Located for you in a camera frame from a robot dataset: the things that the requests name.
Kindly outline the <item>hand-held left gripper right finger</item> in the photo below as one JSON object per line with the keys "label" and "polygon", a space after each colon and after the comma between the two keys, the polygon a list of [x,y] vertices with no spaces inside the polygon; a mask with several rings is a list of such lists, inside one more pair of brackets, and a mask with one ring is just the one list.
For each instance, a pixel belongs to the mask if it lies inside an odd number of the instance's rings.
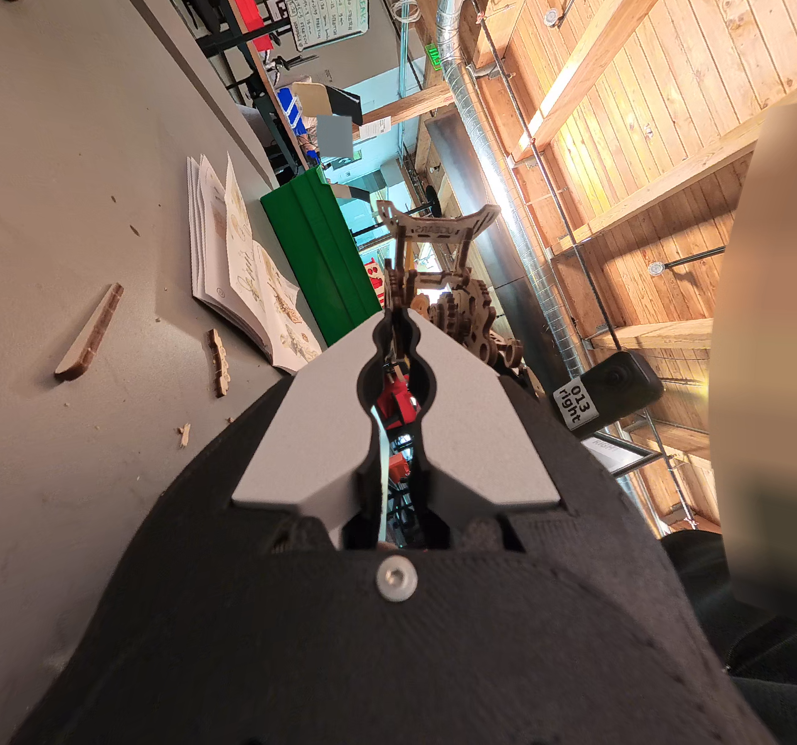
{"label": "hand-held left gripper right finger", "polygon": [[535,401],[420,314],[398,314],[421,404],[411,498],[424,547],[535,547],[560,493],[521,419]]}

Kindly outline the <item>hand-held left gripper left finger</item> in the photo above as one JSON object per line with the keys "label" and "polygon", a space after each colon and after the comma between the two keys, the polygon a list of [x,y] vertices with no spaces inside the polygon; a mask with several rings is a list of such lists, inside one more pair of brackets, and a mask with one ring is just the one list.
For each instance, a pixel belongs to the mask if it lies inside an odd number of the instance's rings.
{"label": "hand-held left gripper left finger", "polygon": [[319,519],[349,547],[384,540],[389,449],[376,403],[392,341],[385,310],[293,376],[234,505]]}

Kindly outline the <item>wooden mechanical model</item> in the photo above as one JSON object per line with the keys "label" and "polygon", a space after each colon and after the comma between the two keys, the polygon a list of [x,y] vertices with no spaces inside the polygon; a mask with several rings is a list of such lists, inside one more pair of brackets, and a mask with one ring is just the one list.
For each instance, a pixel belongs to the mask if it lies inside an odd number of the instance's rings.
{"label": "wooden mechanical model", "polygon": [[[518,381],[533,396],[542,387],[523,365],[523,343],[505,339],[493,331],[496,310],[485,282],[476,279],[468,265],[470,247],[500,216],[498,205],[484,205],[468,216],[451,218],[415,217],[379,201],[377,212],[396,241],[398,265],[384,263],[385,308],[410,309],[462,345],[468,352],[500,374]],[[437,272],[405,269],[410,243],[453,248],[453,267]]]}

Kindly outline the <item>framed marker board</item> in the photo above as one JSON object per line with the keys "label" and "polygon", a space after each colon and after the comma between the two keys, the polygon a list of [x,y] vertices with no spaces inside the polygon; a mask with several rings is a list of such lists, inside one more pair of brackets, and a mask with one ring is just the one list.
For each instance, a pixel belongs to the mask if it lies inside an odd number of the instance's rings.
{"label": "framed marker board", "polygon": [[660,451],[636,445],[605,432],[593,433],[584,438],[581,445],[616,479],[663,458]]}

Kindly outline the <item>red fabric tote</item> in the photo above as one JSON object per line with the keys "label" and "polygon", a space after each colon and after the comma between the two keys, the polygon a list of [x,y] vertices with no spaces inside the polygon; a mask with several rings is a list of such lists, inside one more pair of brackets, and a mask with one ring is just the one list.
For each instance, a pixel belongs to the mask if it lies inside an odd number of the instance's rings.
{"label": "red fabric tote", "polygon": [[383,392],[376,401],[376,410],[386,431],[413,424],[418,405],[404,380],[384,380]]}

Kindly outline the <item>toothed wooden strip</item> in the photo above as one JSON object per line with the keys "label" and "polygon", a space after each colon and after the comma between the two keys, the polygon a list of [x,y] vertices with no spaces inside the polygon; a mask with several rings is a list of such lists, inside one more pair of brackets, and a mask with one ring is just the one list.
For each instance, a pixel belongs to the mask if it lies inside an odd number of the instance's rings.
{"label": "toothed wooden strip", "polygon": [[218,398],[222,398],[227,395],[230,388],[230,369],[226,350],[216,328],[209,330],[206,338],[214,361],[214,391]]}

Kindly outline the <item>open instruction booklet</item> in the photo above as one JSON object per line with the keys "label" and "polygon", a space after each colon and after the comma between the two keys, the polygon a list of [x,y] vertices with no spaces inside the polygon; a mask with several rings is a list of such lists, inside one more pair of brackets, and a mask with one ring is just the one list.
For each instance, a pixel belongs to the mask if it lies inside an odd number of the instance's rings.
{"label": "open instruction booklet", "polygon": [[295,374],[322,348],[297,308],[299,288],[255,238],[231,159],[225,181],[186,159],[194,299],[238,327],[276,369]]}

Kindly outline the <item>green plastic bin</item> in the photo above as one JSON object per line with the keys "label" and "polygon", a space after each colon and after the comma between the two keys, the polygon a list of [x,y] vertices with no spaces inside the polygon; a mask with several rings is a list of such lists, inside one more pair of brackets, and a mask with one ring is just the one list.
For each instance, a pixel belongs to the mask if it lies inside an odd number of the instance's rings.
{"label": "green plastic bin", "polygon": [[320,168],[295,176],[261,204],[328,346],[383,312]]}

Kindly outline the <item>brown wooden stick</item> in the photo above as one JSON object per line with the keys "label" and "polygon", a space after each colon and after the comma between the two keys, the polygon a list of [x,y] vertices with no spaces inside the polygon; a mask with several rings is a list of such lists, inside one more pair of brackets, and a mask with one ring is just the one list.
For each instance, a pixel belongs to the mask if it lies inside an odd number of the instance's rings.
{"label": "brown wooden stick", "polygon": [[56,380],[74,381],[88,371],[124,292],[125,288],[120,283],[113,283],[105,292],[91,317],[56,367],[54,372]]}

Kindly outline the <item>black floor lamp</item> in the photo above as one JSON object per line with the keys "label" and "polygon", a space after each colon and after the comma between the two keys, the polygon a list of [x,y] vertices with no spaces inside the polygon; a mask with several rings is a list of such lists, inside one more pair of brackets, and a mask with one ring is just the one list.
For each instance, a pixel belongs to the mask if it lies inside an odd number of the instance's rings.
{"label": "black floor lamp", "polygon": [[[411,210],[408,210],[405,213],[409,216],[441,218],[443,216],[443,209],[439,201],[437,192],[433,189],[433,186],[427,186],[425,188],[425,196],[426,200],[423,204]],[[375,221],[372,225],[369,225],[362,230],[358,231],[350,230],[350,233],[352,234],[352,237],[356,240],[358,237],[364,236],[368,233],[379,230],[381,228],[386,228],[386,225],[384,225],[384,223],[381,221],[377,222]]]}

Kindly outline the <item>blue plastic bin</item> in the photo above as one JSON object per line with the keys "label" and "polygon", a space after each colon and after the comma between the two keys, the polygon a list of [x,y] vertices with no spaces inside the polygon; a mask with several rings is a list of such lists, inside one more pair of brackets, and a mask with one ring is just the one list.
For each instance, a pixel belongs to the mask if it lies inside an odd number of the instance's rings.
{"label": "blue plastic bin", "polygon": [[299,98],[290,87],[277,89],[276,97],[294,134],[297,136],[305,135],[307,129],[302,119],[302,106]]}

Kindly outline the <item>black tilted board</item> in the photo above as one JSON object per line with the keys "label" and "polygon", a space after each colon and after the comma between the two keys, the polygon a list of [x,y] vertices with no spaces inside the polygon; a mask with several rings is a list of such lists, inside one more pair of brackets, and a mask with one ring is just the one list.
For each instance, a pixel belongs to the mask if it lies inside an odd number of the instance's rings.
{"label": "black tilted board", "polygon": [[353,125],[357,127],[363,125],[363,112],[359,95],[327,84],[324,84],[324,89],[333,115],[347,116],[352,120]]}

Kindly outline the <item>cream rounded board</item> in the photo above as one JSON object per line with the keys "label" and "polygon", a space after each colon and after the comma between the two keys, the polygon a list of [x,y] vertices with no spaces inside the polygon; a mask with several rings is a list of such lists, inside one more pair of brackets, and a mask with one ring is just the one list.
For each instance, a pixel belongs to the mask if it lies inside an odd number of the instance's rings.
{"label": "cream rounded board", "polygon": [[294,82],[291,84],[291,90],[301,103],[302,116],[314,118],[319,115],[332,115],[328,90],[323,83]]}

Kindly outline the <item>wooden support pillar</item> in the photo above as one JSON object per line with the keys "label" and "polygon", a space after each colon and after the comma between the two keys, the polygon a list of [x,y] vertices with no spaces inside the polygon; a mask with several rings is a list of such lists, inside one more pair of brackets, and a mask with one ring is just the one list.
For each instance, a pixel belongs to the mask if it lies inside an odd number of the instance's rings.
{"label": "wooden support pillar", "polygon": [[378,107],[363,114],[364,125],[391,118],[391,123],[411,120],[424,113],[436,112],[439,108],[453,102],[453,93],[445,83],[435,84],[424,88],[407,97]]}

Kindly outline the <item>handwritten whiteboard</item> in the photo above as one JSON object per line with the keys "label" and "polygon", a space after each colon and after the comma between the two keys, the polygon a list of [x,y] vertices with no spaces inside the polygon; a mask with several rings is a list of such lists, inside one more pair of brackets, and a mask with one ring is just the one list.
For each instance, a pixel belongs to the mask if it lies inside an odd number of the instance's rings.
{"label": "handwritten whiteboard", "polygon": [[283,1],[299,52],[363,36],[370,27],[370,0]]}

